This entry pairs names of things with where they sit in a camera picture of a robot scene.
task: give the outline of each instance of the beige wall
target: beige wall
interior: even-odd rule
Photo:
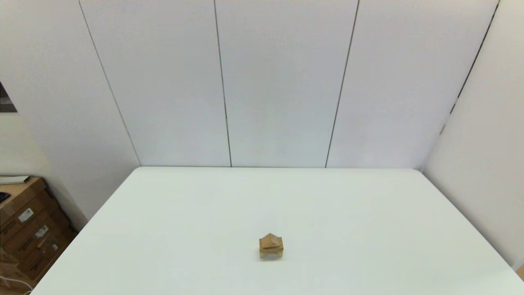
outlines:
[[[75,228],[80,230],[87,223],[87,219],[54,173],[33,135],[16,113],[0,113],[0,175],[44,177]]]
[[[515,269],[524,258],[524,1],[502,0],[424,174]]]

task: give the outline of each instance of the small wooden object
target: small wooden object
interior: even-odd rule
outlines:
[[[274,234],[267,234],[265,237],[259,240],[260,242],[260,257],[264,258],[267,254],[276,254],[282,257],[284,251],[284,244],[282,238],[277,237]]]

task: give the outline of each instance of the wooden block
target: wooden block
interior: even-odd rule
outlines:
[[[517,270],[517,274],[524,281],[524,265]]]
[[[279,257],[282,257],[284,244],[281,237],[277,237],[274,234],[267,234],[259,240],[259,244],[261,258],[266,257],[267,254],[276,254]]]

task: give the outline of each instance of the panel seam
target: panel seam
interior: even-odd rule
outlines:
[[[135,145],[133,143],[133,139],[131,138],[131,135],[129,133],[129,130],[127,129],[126,122],[124,121],[124,117],[122,117],[122,112],[120,111],[120,107],[118,106],[118,103],[116,102],[115,93],[113,92],[113,88],[111,87],[111,83],[109,83],[109,79],[107,78],[107,74],[105,73],[104,65],[102,64],[102,60],[100,59],[99,52],[96,48],[95,41],[93,39],[93,35],[91,34],[91,30],[89,29],[88,20],[85,18],[84,9],[82,8],[82,3],[80,3],[80,0],[78,1],[78,5],[80,6],[80,11],[82,12],[82,16],[84,17],[85,26],[88,28],[89,37],[91,38],[91,42],[93,43],[93,48],[95,49],[96,56],[98,57],[100,67],[102,68],[102,72],[104,73],[105,80],[107,82],[107,85],[109,86],[109,91],[111,92],[111,96],[113,97],[113,101],[115,102],[116,109],[118,110],[118,114],[120,115],[120,119],[122,120],[122,124],[124,125],[124,129],[126,130],[127,137],[129,137],[129,141],[131,143],[131,147],[133,148],[133,151],[135,152],[136,159],[138,160],[138,165],[142,167],[142,162],[140,161],[140,157],[138,157],[138,153],[136,152]]]
[[[493,11],[493,15],[491,17],[491,20],[489,20],[489,25],[486,29],[486,33],[484,34],[484,38],[482,38],[482,42],[481,42],[481,45],[479,46],[478,48],[478,51],[477,51],[477,54],[475,55],[475,59],[473,59],[473,63],[471,64],[471,67],[470,67],[470,71],[467,73],[466,75],[466,79],[464,80],[464,83],[462,84],[462,87],[460,88],[460,91],[458,92],[458,95],[457,95],[457,98],[455,100],[455,103],[453,104],[453,107],[451,108],[451,111],[450,111],[450,114],[447,116],[447,119],[446,119],[446,122],[444,123],[444,126],[442,127],[440,133],[439,133],[439,136],[437,137],[437,139],[435,140],[434,144],[433,144],[433,148],[431,149],[431,152],[428,154],[424,164],[422,165],[422,168],[420,169],[420,172],[423,173],[424,170],[426,169],[426,166],[428,165],[429,163],[429,159],[431,157],[431,154],[433,153],[433,151],[435,150],[435,147],[439,141],[439,138],[440,136],[442,135],[442,132],[444,131],[444,128],[446,127],[446,124],[448,123],[448,121],[450,120],[450,117],[451,117],[451,113],[453,112],[453,110],[455,109],[455,106],[460,98],[460,95],[462,94],[462,90],[464,90],[464,87],[466,86],[466,83],[467,83],[467,80],[468,78],[470,77],[470,74],[471,74],[471,71],[473,70],[473,67],[475,66],[475,62],[477,61],[477,57],[478,55],[481,53],[481,49],[482,49],[482,45],[484,45],[484,41],[486,40],[486,37],[488,35],[488,32],[489,32],[489,28],[491,28],[491,24],[493,23],[493,19],[495,18],[495,14],[497,13],[497,9],[498,9],[498,5],[500,4],[500,0],[498,1],[497,3],[497,6],[495,6],[495,10]]]
[[[340,85],[339,100],[338,100],[338,102],[336,104],[335,118],[333,120],[333,129],[331,130],[331,138],[329,140],[329,146],[327,148],[326,165],[324,166],[324,168],[328,167],[329,152],[331,151],[331,142],[333,141],[333,133],[335,132],[336,116],[339,113],[340,97],[342,96],[342,88],[344,87],[344,78],[346,77],[347,62],[350,59],[351,44],[353,43],[353,35],[355,34],[355,26],[357,24],[357,15],[358,15],[358,7],[359,7],[359,5],[360,5],[360,0],[358,0],[358,2],[357,2],[357,8],[355,10],[355,19],[353,20],[353,28],[351,29],[350,45],[349,45],[349,47],[347,49],[346,66],[344,67],[344,73],[342,74],[342,83]]]
[[[231,159],[231,143],[229,139],[229,125],[227,124],[226,92],[224,89],[224,73],[222,71],[222,54],[220,52],[219,20],[216,15],[216,0],[213,0],[213,6],[215,8],[216,41],[219,46],[220,77],[222,78],[222,97],[224,98],[224,115],[226,118],[227,148],[229,149],[229,154],[230,154],[230,167],[233,167],[233,160]]]

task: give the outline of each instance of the wall panel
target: wall panel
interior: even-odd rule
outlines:
[[[233,166],[325,165],[356,5],[216,1]]]
[[[328,167],[421,169],[497,0],[361,0]]]
[[[142,165],[230,166],[213,1],[81,5]]]

